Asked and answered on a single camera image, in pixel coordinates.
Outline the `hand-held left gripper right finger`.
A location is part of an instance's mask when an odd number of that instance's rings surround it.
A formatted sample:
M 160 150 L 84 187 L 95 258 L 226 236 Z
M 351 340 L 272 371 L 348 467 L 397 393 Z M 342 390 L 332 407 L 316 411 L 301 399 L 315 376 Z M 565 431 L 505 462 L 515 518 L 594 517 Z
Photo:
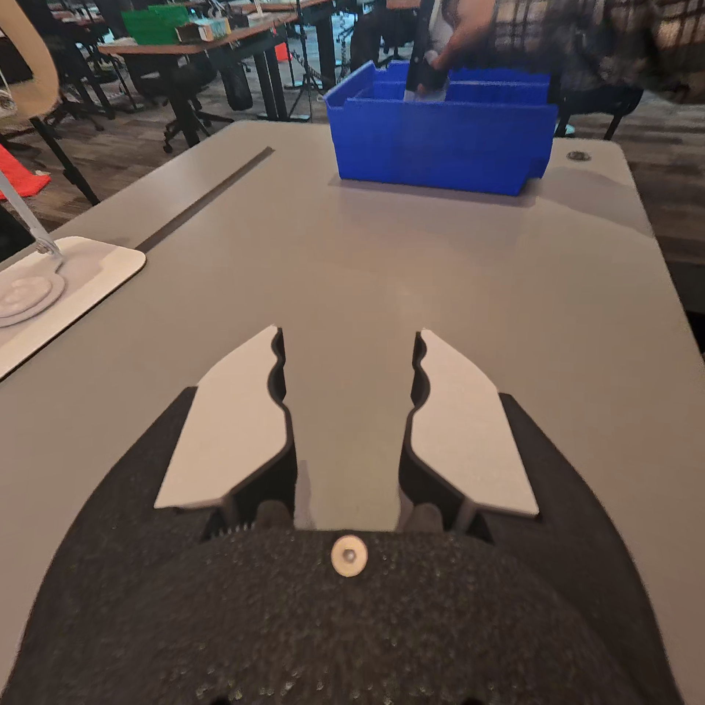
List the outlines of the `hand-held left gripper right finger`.
M 507 412 L 485 372 L 430 329 L 416 333 L 398 470 L 401 530 L 469 530 L 483 512 L 540 509 Z

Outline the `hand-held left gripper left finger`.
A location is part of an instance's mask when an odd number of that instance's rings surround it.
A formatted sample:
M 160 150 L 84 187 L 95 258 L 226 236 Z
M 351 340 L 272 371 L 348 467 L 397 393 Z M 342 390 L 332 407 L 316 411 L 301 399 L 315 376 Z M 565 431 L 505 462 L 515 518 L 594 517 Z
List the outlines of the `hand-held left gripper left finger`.
M 270 325 L 220 359 L 190 404 L 155 509 L 216 509 L 233 528 L 262 503 L 295 513 L 297 458 L 283 331 Z

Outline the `blue plastic bin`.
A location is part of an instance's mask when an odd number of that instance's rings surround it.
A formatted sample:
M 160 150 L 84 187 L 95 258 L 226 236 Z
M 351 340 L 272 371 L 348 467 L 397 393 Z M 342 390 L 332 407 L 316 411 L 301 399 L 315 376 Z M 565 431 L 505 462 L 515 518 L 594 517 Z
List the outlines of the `blue plastic bin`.
M 549 164 L 551 76 L 461 69 L 441 101 L 405 100 L 407 61 L 367 63 L 324 97 L 339 176 L 517 196 Z

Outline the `person's right hand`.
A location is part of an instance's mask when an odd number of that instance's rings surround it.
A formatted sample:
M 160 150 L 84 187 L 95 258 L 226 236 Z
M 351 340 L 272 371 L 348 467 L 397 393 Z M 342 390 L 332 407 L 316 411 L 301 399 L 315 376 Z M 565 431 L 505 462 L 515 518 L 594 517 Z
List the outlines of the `person's right hand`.
M 437 71 L 460 66 L 472 49 L 488 35 L 495 1 L 443 1 L 441 17 L 452 30 L 442 50 L 431 64 Z

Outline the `black chair with thin legs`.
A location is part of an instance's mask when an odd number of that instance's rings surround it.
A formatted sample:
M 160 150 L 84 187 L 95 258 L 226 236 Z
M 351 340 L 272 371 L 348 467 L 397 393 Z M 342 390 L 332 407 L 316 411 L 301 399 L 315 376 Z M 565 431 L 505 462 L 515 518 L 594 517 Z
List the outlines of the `black chair with thin legs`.
M 560 93 L 557 102 L 558 122 L 554 137 L 567 136 L 572 116 L 599 113 L 612 116 L 603 137 L 604 140 L 612 140 L 621 120 L 638 107 L 643 93 L 643 89 L 631 86 L 603 86 L 587 91 L 564 91 Z

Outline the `wooden top office desk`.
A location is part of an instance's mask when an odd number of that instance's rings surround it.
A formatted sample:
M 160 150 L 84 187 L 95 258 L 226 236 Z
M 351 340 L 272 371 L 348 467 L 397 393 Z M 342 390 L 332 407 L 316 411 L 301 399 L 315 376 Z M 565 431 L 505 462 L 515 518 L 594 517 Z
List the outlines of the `wooden top office desk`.
M 261 98 L 265 105 L 265 119 L 287 122 L 290 117 L 275 56 L 275 46 L 286 41 L 288 21 L 288 18 L 271 18 L 253 27 L 237 28 L 227 37 L 208 43 L 143 46 L 110 42 L 101 45 L 99 51 L 105 56 L 122 58 L 124 61 L 138 55 L 177 55 L 182 57 L 180 64 L 184 64 L 189 55 L 205 53 L 220 80 L 219 71 L 223 67 L 232 66 L 235 62 L 241 63 L 251 57 L 257 69 Z

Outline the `black bag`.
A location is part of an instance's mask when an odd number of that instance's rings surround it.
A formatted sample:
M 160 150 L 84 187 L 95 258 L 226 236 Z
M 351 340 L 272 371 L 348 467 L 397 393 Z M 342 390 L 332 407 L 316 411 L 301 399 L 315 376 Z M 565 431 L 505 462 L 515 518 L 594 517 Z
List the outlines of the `black bag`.
M 223 67 L 219 73 L 231 110 L 238 112 L 252 109 L 254 100 L 242 64 L 235 62 L 232 66 Z

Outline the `small printed cardboard box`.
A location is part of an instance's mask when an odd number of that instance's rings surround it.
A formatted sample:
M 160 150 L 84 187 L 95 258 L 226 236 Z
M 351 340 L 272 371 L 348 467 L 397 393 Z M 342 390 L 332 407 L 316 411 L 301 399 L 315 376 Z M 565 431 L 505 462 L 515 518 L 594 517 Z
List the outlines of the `small printed cardboard box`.
M 181 44 L 208 43 L 227 37 L 231 32 L 226 17 L 195 18 L 175 28 Z

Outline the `black swivel office chair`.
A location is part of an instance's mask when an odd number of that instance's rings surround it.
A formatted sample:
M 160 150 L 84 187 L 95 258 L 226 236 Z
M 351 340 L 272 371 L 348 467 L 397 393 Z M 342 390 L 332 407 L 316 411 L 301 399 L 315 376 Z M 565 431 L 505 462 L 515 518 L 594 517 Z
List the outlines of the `black swivel office chair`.
M 172 141 L 183 134 L 187 146 L 199 143 L 199 133 L 210 136 L 213 122 L 229 125 L 234 119 L 203 110 L 199 94 L 218 77 L 205 53 L 189 55 L 185 63 L 177 55 L 138 55 L 126 58 L 128 73 L 137 93 L 147 101 L 161 101 L 172 108 L 174 118 L 163 130 L 163 151 L 173 153 Z

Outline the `green plastic bin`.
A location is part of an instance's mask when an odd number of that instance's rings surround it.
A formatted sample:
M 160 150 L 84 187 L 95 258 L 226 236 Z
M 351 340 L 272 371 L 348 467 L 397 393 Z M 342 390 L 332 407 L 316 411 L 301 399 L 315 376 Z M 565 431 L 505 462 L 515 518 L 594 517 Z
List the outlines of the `green plastic bin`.
M 143 46 L 180 44 L 177 29 L 190 23 L 189 7 L 184 4 L 151 5 L 120 14 L 129 36 Z

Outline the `black monitor screen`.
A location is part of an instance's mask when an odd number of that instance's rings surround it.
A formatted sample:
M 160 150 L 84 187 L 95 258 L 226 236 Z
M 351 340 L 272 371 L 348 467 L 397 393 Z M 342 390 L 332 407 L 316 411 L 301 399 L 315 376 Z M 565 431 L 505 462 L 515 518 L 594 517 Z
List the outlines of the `black monitor screen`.
M 4 262 L 26 247 L 33 246 L 35 240 L 27 228 L 3 206 L 0 208 L 0 216 L 1 262 Z

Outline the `black tripod leg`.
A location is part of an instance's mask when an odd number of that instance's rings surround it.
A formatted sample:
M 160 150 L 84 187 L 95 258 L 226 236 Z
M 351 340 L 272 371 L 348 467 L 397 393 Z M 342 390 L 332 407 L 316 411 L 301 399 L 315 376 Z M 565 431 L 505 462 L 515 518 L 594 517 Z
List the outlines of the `black tripod leg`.
M 60 162 L 63 175 L 66 180 L 82 193 L 91 206 L 97 206 L 101 202 L 101 199 L 97 197 L 88 181 L 85 180 L 81 171 L 76 167 L 76 165 L 64 152 L 62 147 L 58 144 L 57 139 L 53 136 L 53 133 L 49 127 L 37 117 L 30 118 L 29 122 L 35 129 L 35 132 L 43 139 L 45 144 Z

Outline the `orange floor marker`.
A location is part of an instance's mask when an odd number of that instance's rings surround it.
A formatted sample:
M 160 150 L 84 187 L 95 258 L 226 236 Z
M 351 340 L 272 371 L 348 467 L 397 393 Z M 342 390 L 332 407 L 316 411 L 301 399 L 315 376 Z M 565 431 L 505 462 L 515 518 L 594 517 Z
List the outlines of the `orange floor marker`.
M 1 171 L 22 198 L 38 195 L 51 182 L 48 173 L 31 172 L 1 146 Z

